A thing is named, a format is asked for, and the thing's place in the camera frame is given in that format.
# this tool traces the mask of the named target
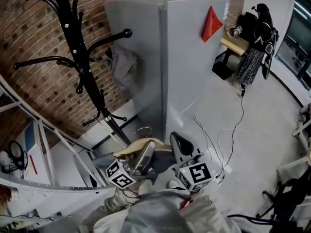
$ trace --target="red pennant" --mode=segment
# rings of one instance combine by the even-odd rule
[[[202,35],[203,41],[207,42],[208,39],[210,39],[212,35],[221,28],[221,26],[223,26],[223,23],[217,18],[213,6],[211,6],[208,11],[206,25]]]

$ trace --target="patterned skirt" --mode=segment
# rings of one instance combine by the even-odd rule
[[[238,64],[235,74],[244,85],[252,84],[263,60],[264,52],[249,47]]]

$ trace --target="brick wall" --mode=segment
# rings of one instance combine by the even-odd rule
[[[83,35],[88,46],[109,36],[110,30],[104,12],[105,0],[80,0],[78,12],[83,11]],[[234,26],[242,12],[244,0],[231,0],[226,27]],[[100,48],[96,56],[107,46]],[[26,61],[49,55],[71,58],[55,12],[42,1],[0,0],[0,74],[35,110],[69,135],[77,138],[90,127],[82,122],[92,118],[96,109],[86,91],[78,95],[75,88],[79,78],[75,69],[56,65],[55,61],[13,69],[16,61]],[[97,85],[105,90],[107,107],[114,111],[125,103],[112,80],[109,65],[91,64]],[[12,128],[8,117],[1,122],[2,139],[20,132]]]

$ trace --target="person's arm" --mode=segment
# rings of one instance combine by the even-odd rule
[[[94,224],[105,216],[116,213],[124,208],[135,204],[139,198],[136,194],[116,188],[114,196],[105,199],[104,205],[93,211],[79,226],[81,233],[92,232]]]

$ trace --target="white wall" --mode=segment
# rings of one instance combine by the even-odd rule
[[[278,49],[290,23],[294,2],[295,0],[244,0],[243,14],[250,12],[257,15],[257,13],[252,10],[252,7],[256,6],[258,3],[266,4],[270,9],[273,25],[280,35],[276,46],[276,49]]]

